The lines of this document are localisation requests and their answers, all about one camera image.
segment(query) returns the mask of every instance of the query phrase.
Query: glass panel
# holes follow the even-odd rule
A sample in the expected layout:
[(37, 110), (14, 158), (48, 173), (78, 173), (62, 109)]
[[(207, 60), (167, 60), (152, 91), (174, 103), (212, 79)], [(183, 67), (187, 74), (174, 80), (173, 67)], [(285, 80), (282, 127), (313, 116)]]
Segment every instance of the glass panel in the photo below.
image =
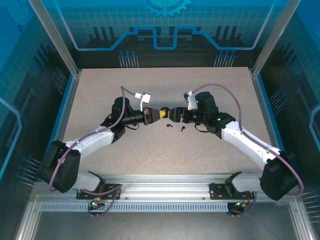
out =
[(79, 68), (252, 67), (287, 0), (45, 0)]
[[(297, 156), (305, 192), (317, 189), (317, 194), (320, 190), (319, 9), (319, 1), (300, 2), (260, 73), (284, 149)], [(316, 205), (319, 204), (309, 206), (316, 210), (310, 216), (319, 215)]]
[(0, 0), (0, 34), (0, 232), (13, 239), (37, 180), (22, 159), (44, 156), (70, 73), (28, 1)]

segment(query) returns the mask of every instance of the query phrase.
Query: enclosure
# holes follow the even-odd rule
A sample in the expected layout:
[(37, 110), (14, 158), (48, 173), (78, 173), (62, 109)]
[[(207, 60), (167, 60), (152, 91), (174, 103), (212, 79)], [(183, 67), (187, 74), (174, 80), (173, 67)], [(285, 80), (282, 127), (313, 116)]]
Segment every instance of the enclosure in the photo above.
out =
[[(319, 10), (314, 0), (0, 0), (1, 239), (318, 239)], [(99, 219), (76, 189), (49, 192), (38, 178), (50, 144), (94, 131), (122, 85), (172, 109), (208, 83), (236, 95), (247, 130), (296, 156), (302, 196), (259, 192), (250, 215), (231, 219), (208, 185), (258, 165), (168, 119), (81, 162), (123, 185)], [(204, 91), (239, 117), (227, 92)]]

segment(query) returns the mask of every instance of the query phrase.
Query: black cable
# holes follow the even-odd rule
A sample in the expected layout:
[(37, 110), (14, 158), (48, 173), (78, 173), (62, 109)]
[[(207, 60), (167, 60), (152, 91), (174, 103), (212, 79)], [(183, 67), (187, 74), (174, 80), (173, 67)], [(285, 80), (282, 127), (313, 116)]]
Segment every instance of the black cable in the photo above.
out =
[(194, 124), (194, 128), (197, 130), (197, 131), (199, 131), (200, 133), (209, 133), (209, 131), (202, 131), (202, 130), (199, 130), (198, 128), (197, 128), (197, 126), (200, 126), (200, 124)]
[(131, 130), (138, 130), (139, 129), (139, 124), (137, 124), (137, 128), (133, 128), (133, 127), (130, 127), (130, 126), (125, 126), (126, 128), (128, 128), (128, 129), (131, 129)]

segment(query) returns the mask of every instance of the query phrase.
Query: white cable clip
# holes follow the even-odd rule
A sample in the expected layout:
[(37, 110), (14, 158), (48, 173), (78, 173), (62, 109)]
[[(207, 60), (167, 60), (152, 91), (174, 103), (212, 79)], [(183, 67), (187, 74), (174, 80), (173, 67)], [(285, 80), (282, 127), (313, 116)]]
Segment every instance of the white cable clip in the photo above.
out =
[(183, 96), (185, 102), (188, 103), (188, 110), (198, 109), (196, 97), (192, 91), (187, 91), (185, 94), (183, 94)]
[(140, 105), (140, 111), (142, 112), (142, 110), (143, 110), (142, 104), (143, 103), (148, 104), (149, 101), (150, 101), (151, 95), (148, 94), (148, 93), (145, 93), (145, 92), (143, 94), (140, 94), (140, 93), (136, 92), (134, 97), (137, 98), (137, 99), (140, 99), (139, 105)]
[(270, 146), (267, 150), (266, 150), (266, 153), (268, 154), (268, 153), (270, 153), (270, 149), (272, 148), (272, 146)]

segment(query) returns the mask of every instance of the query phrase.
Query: cable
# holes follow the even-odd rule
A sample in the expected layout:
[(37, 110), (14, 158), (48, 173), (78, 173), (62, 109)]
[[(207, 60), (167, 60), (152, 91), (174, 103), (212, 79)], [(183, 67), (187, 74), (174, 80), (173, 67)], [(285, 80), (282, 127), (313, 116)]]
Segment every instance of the cable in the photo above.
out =
[(199, 126), (200, 124), (194, 124), (194, 128), (197, 130), (197, 131), (199, 131), (200, 133), (209, 133), (209, 131), (207, 130), (207, 131), (203, 131), (203, 130), (199, 130), (198, 128), (197, 128), (197, 126)]
[(128, 128), (128, 129), (131, 129), (131, 130), (138, 130), (139, 129), (139, 124), (137, 124), (137, 128), (133, 128), (133, 127), (130, 127), (130, 126), (125, 126), (126, 128)]
[(123, 86), (121, 86), (121, 88), (123, 88), (123, 90), (125, 90), (128, 94), (131, 94), (131, 95), (135, 96), (135, 94), (132, 91), (129, 91), (128, 89), (126, 89)]
[[(97, 213), (97, 217), (98, 217), (98, 216), (103, 216), (103, 215), (105, 215), (105, 214), (111, 209), (111, 207), (112, 207), (112, 205), (114, 204), (114, 202), (115, 202), (115, 200), (116, 200), (119, 192), (121, 191), (121, 187), (122, 187), (122, 186), (118, 186), (118, 187), (115, 187), (114, 189), (108, 191), (108, 193), (111, 193), (111, 192), (113, 192), (113, 191), (116, 190), (116, 193), (115, 193), (115, 195), (114, 195), (114, 198), (113, 198), (112, 202), (110, 203), (110, 205), (106, 208), (106, 210), (105, 210), (104, 212), (102, 212), (102, 213)], [(88, 208), (88, 214), (90, 214), (91, 217), (95, 216), (95, 215), (93, 215), (93, 214), (91, 213), (90, 208)]]
[(242, 212), (240, 212), (240, 211), (237, 211), (237, 212), (238, 212), (238, 213), (241, 213), (241, 215), (240, 215), (241, 217), (248, 215), (248, 214), (252, 211), (252, 209), (254, 208), (254, 206), (256, 205), (256, 202), (257, 202), (257, 192), (254, 193), (254, 200), (253, 200), (250, 208), (249, 208), (246, 212), (244, 212), (244, 213), (242, 213)]
[(125, 113), (125, 100), (126, 100), (126, 97), (125, 97), (125, 91), (126, 92), (129, 92), (130, 94), (133, 94), (132, 92), (126, 90), (123, 86), (121, 86), (121, 91), (122, 91), (122, 110), (121, 110), (121, 114), (119, 116), (119, 118), (115, 121), (114, 124), (106, 127), (106, 128), (103, 128), (99, 131), (94, 131), (94, 132), (91, 132), (81, 138), (79, 138), (74, 144), (72, 144), (66, 151), (65, 153), (62, 155), (62, 157), (58, 160), (58, 164), (56, 165), (54, 171), (53, 171), (53, 174), (52, 174), (52, 177), (50, 179), (50, 182), (49, 182), (49, 191), (50, 192), (54, 192), (56, 191), (56, 189), (52, 189), (52, 185), (54, 183), (54, 180), (56, 178), (56, 175), (57, 175), (57, 172), (62, 164), (62, 162), (65, 160), (66, 156), (68, 155), (68, 153), (76, 146), (78, 145), (82, 140), (90, 137), (90, 136), (93, 136), (93, 135), (96, 135), (96, 134), (99, 134), (99, 133), (103, 133), (103, 132), (106, 132), (108, 131), (109, 129), (112, 129), (114, 126), (116, 126), (120, 121), (121, 121), (121, 118), (123, 117), (124, 113)]
[(296, 178), (296, 180), (298, 181), (298, 184), (299, 184), (299, 191), (298, 192), (294, 192), (294, 193), (287, 193), (288, 196), (300, 196), (304, 190), (305, 190), (305, 187), (304, 187), (304, 183), (302, 182), (300, 176), (297, 174), (297, 172), (293, 169), (292, 166), (290, 166), (289, 163), (287, 163), (286, 160), (284, 160), (283, 157), (281, 157), (279, 154), (277, 154), (276, 152), (272, 151), (271, 149), (269, 149), (268, 147), (264, 146), (263, 144), (261, 144), (260, 142), (258, 142), (257, 140), (255, 140), (254, 138), (252, 138), (251, 136), (249, 136), (245, 131), (243, 131), (243, 128), (242, 128), (242, 111), (241, 111), (241, 107), (240, 107), (240, 103), (238, 101), (238, 99), (236, 98), (236, 96), (228, 89), (226, 88), (225, 86), (222, 86), (220, 84), (217, 84), (217, 83), (208, 83), (208, 84), (205, 84), (205, 85), (202, 85), (200, 87), (198, 87), (196, 90), (192, 91), (192, 94), (195, 94), (196, 92), (198, 92), (200, 89), (203, 89), (205, 87), (208, 87), (208, 86), (215, 86), (215, 87), (219, 87), (219, 88), (222, 88), (224, 90), (226, 90), (231, 96), (232, 98), (234, 99), (237, 107), (238, 107), (238, 110), (239, 110), (239, 129), (241, 131), (241, 133), (247, 137), (249, 140), (251, 140), (253, 143), (257, 144), (258, 146), (260, 146), (261, 148), (263, 148), (264, 150), (267, 150), (269, 153), (271, 153), (272, 155), (274, 155), (275, 157), (277, 157), (291, 172), (292, 174), (294, 175), (294, 177)]

